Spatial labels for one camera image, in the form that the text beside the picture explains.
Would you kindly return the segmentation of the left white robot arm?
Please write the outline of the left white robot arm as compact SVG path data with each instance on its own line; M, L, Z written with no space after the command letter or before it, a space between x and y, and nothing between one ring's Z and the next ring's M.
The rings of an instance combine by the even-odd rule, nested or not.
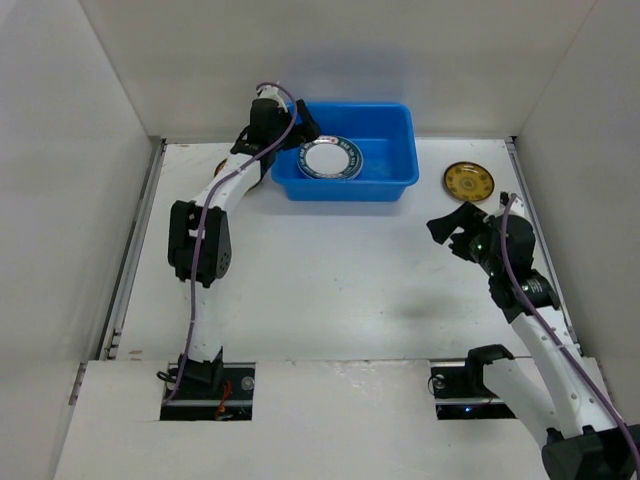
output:
M213 179L194 199L177 200L170 210L168 263L189 289L189 326L178 366L165 373L171 393L218 393L225 381L223 342L217 323L199 302L229 270L232 243L229 217L257 186L280 151L297 148L320 135L302 99L286 105L263 93L253 100L249 125L218 163Z

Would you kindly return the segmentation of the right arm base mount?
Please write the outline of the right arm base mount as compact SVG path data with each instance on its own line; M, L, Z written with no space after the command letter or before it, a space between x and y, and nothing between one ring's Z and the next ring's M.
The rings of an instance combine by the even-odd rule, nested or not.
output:
M438 420L515 419L499 397L473 385L463 361L432 362L427 387Z

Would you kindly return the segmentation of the yellow patterned plate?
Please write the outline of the yellow patterned plate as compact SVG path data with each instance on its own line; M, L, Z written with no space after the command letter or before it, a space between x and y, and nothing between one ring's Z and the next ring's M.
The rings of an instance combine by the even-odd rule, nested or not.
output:
M225 159L223 159L223 160L222 160L222 161L221 161L221 162L216 166L216 168L214 169L214 172L213 172L213 178L214 178L214 179L215 179L215 178L220 174L220 172L224 169L224 167L226 166L226 163L227 163L227 162L228 162L228 158L225 158ZM254 184L249 188L249 191L250 191L250 190L255 189L256 187L258 187L258 185L259 185L259 184L260 184L260 181L258 181L258 182L256 182L256 183L254 183Z
M483 166L473 162L449 165L442 180L447 193L459 201L472 203L489 199L495 189L495 180Z

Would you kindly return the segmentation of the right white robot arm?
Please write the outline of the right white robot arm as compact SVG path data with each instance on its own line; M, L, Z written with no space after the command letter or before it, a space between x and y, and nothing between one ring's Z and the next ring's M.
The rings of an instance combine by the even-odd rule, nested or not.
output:
M479 265L489 293L528 349L538 388L499 344L469 350L463 381L500 398L538 444L551 479L632 479L639 475L639 428L627 424L587 372L559 297L533 266L536 236L516 195L489 214L470 202L426 224L433 240Z

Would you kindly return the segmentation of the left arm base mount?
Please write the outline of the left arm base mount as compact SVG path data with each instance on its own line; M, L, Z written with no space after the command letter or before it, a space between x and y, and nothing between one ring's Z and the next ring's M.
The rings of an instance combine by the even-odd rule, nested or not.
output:
M255 363L227 363L218 386L209 388L183 378L172 397L173 384L164 392L161 421L251 421L255 388Z

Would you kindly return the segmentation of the green rim plate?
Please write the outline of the green rim plate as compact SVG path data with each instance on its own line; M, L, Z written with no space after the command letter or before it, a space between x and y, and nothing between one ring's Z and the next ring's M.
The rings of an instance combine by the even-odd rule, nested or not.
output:
M316 180L351 180L364 165L360 148L342 136L323 135L302 145L297 157L301 173Z

